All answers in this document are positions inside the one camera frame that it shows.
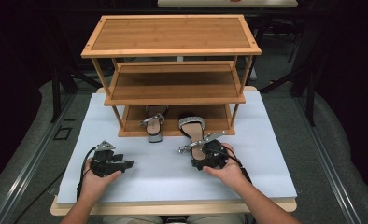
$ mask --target wooden shelf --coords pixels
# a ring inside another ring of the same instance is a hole
[[[81,53],[92,59],[113,108],[119,136],[147,136],[139,122],[146,105],[169,105],[162,135],[182,135],[180,113],[205,120],[205,133],[234,134],[237,108],[246,102],[248,70],[261,54],[243,15],[102,16]],[[229,56],[231,61],[117,63],[125,57]],[[235,69],[246,56],[242,80]],[[115,71],[108,83],[98,59],[111,58]],[[117,105],[124,105],[123,115]],[[231,111],[229,105],[235,105]]]
[[[180,114],[193,113],[205,120],[204,133],[221,133],[233,135],[234,126],[231,126],[231,111],[229,105],[171,105],[162,125],[162,136],[183,135],[178,128]],[[120,128],[120,137],[147,136],[146,128],[139,122],[147,118],[146,107],[143,105],[125,106],[123,112],[123,127]]]
[[[119,63],[105,105],[243,104],[233,62]]]

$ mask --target person's left hand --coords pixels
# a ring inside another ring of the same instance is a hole
[[[82,189],[79,200],[86,200],[87,203],[95,204],[103,195],[107,186],[121,175],[121,171],[116,171],[111,175],[100,177],[91,170],[91,160],[88,159],[85,164],[84,177],[82,180]]]

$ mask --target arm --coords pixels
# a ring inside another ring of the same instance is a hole
[[[80,196],[74,206],[62,220],[64,223],[87,223],[90,212],[97,200],[103,195],[107,186],[117,179],[121,171],[106,177],[99,177],[91,169],[91,159],[87,160]]]
[[[223,145],[233,150],[230,145]],[[205,166],[204,171],[219,178],[222,183],[233,189],[245,202],[257,223],[300,223],[248,182],[235,161],[229,159],[220,170]]]

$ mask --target black controller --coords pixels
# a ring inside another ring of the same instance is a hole
[[[114,155],[111,149],[114,147],[106,141],[97,146],[91,161],[91,169],[94,174],[104,177],[116,171],[125,173],[126,169],[133,167],[134,161],[123,161],[123,154]]]

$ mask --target hand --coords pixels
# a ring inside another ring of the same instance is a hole
[[[82,180],[79,200],[86,200],[87,203],[95,204],[103,195],[107,186],[121,175],[121,171],[105,177],[97,176],[91,170],[91,160],[92,158],[88,159],[85,164],[85,170],[83,171],[85,175]]]
[[[224,147],[227,147],[228,154],[234,157],[234,154],[232,153],[232,151],[234,151],[233,147],[226,143],[222,143],[222,145]],[[238,187],[242,185],[243,181],[248,182],[245,176],[242,174],[242,170],[240,169],[239,164],[232,159],[228,159],[227,164],[222,169],[214,169],[208,166],[204,166],[203,170],[206,173],[220,179],[222,183],[233,190],[237,190]]]

